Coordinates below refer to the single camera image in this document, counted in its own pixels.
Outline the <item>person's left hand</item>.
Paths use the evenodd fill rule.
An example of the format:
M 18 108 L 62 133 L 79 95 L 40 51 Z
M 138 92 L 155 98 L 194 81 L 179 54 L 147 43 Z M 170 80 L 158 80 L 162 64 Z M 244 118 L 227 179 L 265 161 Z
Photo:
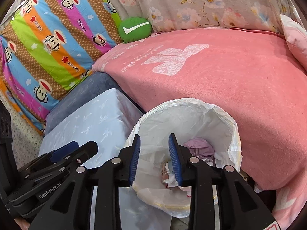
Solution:
M 19 225 L 22 230 L 28 230 L 30 227 L 30 223 L 22 218 L 15 218 L 14 221 Z

